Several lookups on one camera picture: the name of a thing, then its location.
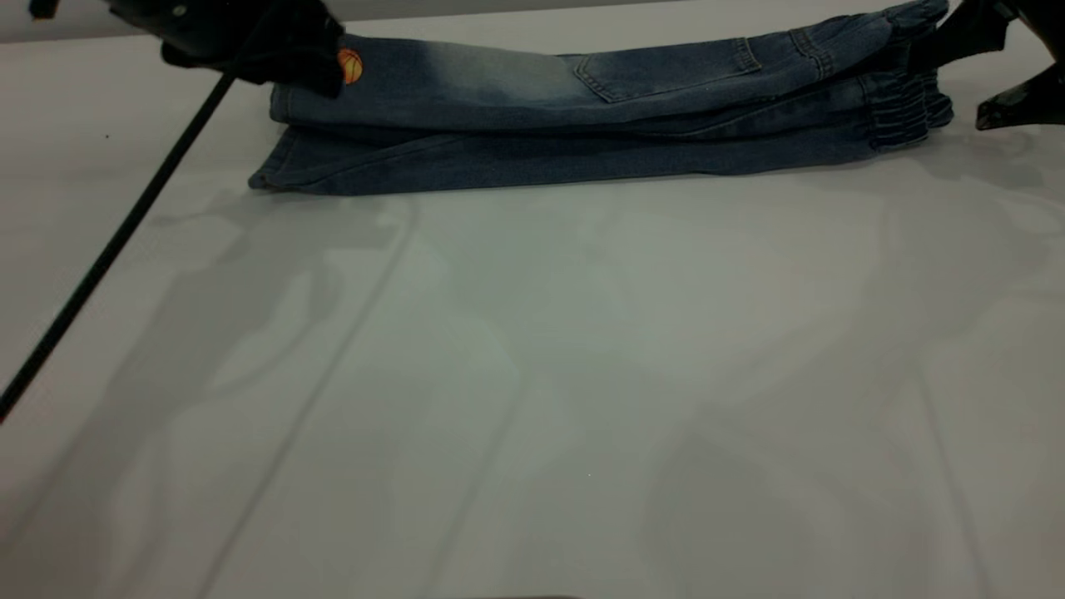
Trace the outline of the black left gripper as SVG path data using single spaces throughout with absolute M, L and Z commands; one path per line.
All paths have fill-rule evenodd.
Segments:
M 323 1 L 110 1 L 122 22 L 162 39 L 163 61 L 202 71 L 235 71 L 256 85 L 290 85 L 338 97 L 344 27 Z M 265 23 L 267 42 L 240 63 L 235 49 L 194 56 L 180 47 L 240 47 Z

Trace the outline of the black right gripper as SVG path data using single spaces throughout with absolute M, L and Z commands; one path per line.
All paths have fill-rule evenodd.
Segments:
M 963 1 L 934 32 L 910 46 L 910 72 L 936 71 L 962 58 L 1001 51 L 1018 16 L 1055 61 L 1064 61 L 1064 1 Z M 978 131 L 1027 125 L 1064 125 L 1061 65 L 990 97 L 974 115 Z

